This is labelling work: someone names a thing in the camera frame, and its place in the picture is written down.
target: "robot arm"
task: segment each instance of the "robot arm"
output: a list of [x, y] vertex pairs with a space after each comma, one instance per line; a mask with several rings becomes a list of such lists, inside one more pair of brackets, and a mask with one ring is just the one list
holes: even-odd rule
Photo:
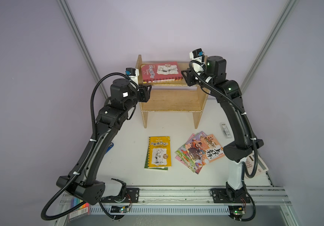
[[257, 139], [249, 125], [242, 102], [242, 93], [236, 81], [226, 79], [226, 60], [220, 56], [210, 56], [206, 60], [205, 70], [198, 73], [196, 65], [203, 65], [199, 60], [192, 60], [189, 69], [182, 71], [189, 86], [199, 83], [201, 87], [211, 90], [210, 95], [216, 97], [223, 108], [231, 125], [235, 140], [223, 151], [229, 161], [229, 177], [226, 183], [226, 199], [230, 202], [239, 202], [244, 193], [244, 183], [241, 175], [244, 172], [248, 177], [255, 175], [257, 162], [251, 174], [246, 172], [245, 160], [254, 151], [254, 158], [258, 158], [257, 149], [264, 145], [263, 140]]
[[[110, 182], [99, 182], [96, 181], [96, 174], [108, 146], [122, 127], [124, 121], [130, 119], [128, 119], [128, 111], [133, 107], [135, 109], [138, 102], [147, 102], [150, 92], [150, 85], [140, 85], [135, 88], [128, 79], [116, 79], [113, 81], [111, 97], [105, 101], [104, 107], [100, 109], [96, 117], [97, 143], [95, 148], [78, 178], [66, 189], [68, 193], [91, 205], [96, 204], [101, 198], [107, 196], [121, 195], [122, 198], [124, 197], [124, 182], [116, 179]], [[62, 188], [73, 177], [74, 172], [85, 160], [91, 143], [92, 139], [68, 176], [59, 177], [56, 183], [58, 187]]]
[[[131, 119], [138, 102], [147, 102], [149, 100], [151, 85], [137, 85], [138, 70], [134, 68], [127, 68], [126, 75], [120, 73], [106, 75], [97, 83], [92, 93], [91, 113], [93, 122], [94, 108], [92, 106], [95, 91], [104, 79], [112, 75], [121, 75], [124, 79], [113, 81], [111, 97], [105, 101], [104, 107], [99, 111], [95, 119], [93, 135], [82, 156], [68, 175], [58, 178], [56, 185], [61, 189], [51, 198], [41, 212], [41, 218], [44, 220], [53, 220], [69, 214], [85, 202], [95, 205], [103, 197], [115, 196], [119, 200], [125, 197], [126, 183], [117, 179], [99, 182], [96, 180], [96, 174], [108, 146], [124, 121]], [[134, 110], [128, 118], [128, 111], [133, 107]], [[46, 214], [48, 208], [64, 191], [83, 200], [83, 202], [61, 214], [48, 216]]]

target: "stack of books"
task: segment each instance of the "stack of books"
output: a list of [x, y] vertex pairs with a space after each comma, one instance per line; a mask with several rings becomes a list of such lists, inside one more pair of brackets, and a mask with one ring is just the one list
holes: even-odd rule
[[192, 134], [188, 141], [176, 151], [176, 159], [192, 172], [200, 173], [202, 166], [225, 156], [223, 148], [213, 134], [203, 131]]

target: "wooden shelf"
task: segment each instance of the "wooden shelf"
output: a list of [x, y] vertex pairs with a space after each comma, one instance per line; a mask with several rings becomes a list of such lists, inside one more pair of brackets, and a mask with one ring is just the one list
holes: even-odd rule
[[151, 97], [142, 111], [201, 112], [195, 90], [151, 90]]
[[[150, 62], [142, 62], [142, 55], [139, 55], [136, 64], [136, 69], [140, 71], [140, 76], [138, 77], [139, 84], [143, 84], [141, 72], [141, 65], [143, 64], [150, 64]], [[180, 70], [189, 68], [187, 62], [178, 62], [178, 66]], [[184, 79], [179, 81], [148, 83], [148, 85], [187, 86]], [[140, 103], [144, 128], [147, 128], [149, 112], [191, 112], [193, 114], [194, 127], [197, 129], [207, 97], [208, 95], [200, 88], [197, 88], [197, 90], [152, 89], [149, 101], [147, 103]]]

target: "wooden shelf board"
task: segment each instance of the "wooden shelf board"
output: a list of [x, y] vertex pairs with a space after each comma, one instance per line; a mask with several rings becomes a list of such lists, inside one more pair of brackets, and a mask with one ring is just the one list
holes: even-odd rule
[[195, 90], [153, 90], [142, 111], [153, 112], [201, 112]]
[[145, 85], [152, 85], [152, 86], [187, 86], [187, 83], [184, 79], [179, 81], [171, 81], [171, 82], [151, 82], [146, 83]]

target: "yellow book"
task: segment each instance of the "yellow book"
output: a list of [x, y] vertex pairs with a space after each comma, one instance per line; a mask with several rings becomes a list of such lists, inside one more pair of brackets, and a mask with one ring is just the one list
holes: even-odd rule
[[170, 142], [169, 137], [149, 137], [148, 168], [172, 166]]

